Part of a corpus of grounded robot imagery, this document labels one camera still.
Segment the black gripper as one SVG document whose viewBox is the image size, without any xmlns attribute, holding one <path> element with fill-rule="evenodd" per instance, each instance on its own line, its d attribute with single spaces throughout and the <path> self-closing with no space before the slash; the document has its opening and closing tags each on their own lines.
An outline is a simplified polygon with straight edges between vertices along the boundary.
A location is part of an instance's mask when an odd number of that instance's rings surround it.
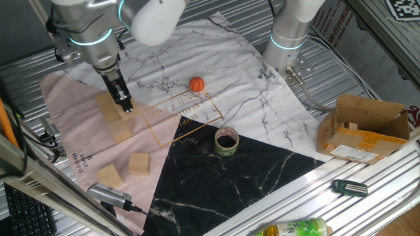
<svg viewBox="0 0 420 236">
<path fill-rule="evenodd" d="M 121 81 L 123 79 L 120 69 L 101 71 L 100 74 L 114 102 L 120 105 L 125 113 L 132 112 L 131 95 L 126 89 L 122 88 Z"/>
</svg>

